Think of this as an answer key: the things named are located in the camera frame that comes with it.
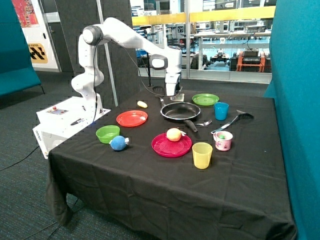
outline green plate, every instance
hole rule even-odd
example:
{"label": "green plate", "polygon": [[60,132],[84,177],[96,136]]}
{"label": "green plate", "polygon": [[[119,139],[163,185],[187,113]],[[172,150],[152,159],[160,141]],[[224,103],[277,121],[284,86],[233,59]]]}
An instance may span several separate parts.
{"label": "green plate", "polygon": [[209,93],[200,93],[194,95],[192,100],[195,104],[203,105],[203,106],[210,106],[214,105],[216,102],[219,101],[219,97]]}

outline pen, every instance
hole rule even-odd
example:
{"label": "pen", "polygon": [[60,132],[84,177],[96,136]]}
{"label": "pen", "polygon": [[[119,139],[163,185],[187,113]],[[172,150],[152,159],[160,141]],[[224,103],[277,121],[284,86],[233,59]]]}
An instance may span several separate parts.
{"label": "pen", "polygon": [[71,123],[70,125],[73,126],[73,125],[76,125],[78,123],[81,123],[82,121],[84,121],[83,118],[79,118],[77,121],[74,121],[73,123]]}

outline orange machine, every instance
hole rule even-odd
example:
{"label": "orange machine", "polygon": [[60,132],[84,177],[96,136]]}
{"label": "orange machine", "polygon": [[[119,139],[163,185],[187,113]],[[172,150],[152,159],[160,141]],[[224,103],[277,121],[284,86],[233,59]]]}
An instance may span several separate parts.
{"label": "orange machine", "polygon": [[265,53],[245,50],[241,51],[238,57],[236,70],[238,72],[258,72],[263,73],[265,71],[266,56]]}

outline pink cup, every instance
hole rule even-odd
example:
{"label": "pink cup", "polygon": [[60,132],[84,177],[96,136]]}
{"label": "pink cup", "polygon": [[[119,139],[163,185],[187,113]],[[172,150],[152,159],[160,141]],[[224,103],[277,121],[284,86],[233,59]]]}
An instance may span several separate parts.
{"label": "pink cup", "polygon": [[213,134],[215,147],[220,151],[228,151],[231,148],[233,135],[228,131],[218,131]]}

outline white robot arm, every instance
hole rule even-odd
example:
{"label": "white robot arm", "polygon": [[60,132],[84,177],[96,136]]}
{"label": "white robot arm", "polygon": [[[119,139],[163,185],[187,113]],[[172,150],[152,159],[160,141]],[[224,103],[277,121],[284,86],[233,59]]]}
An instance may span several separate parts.
{"label": "white robot arm", "polygon": [[[144,49],[152,55],[150,58],[151,68],[155,70],[166,69],[166,95],[174,96],[180,91],[181,50],[168,46],[160,48],[123,22],[109,17],[103,24],[87,26],[79,37],[79,63],[84,67],[85,72],[76,76],[71,85],[85,98],[89,108],[95,107],[96,103],[94,85],[97,86],[104,80],[104,75],[97,65],[96,47],[107,42],[113,42],[128,49]],[[100,96],[97,97],[99,110],[102,109],[102,106],[101,101],[99,102]]]}

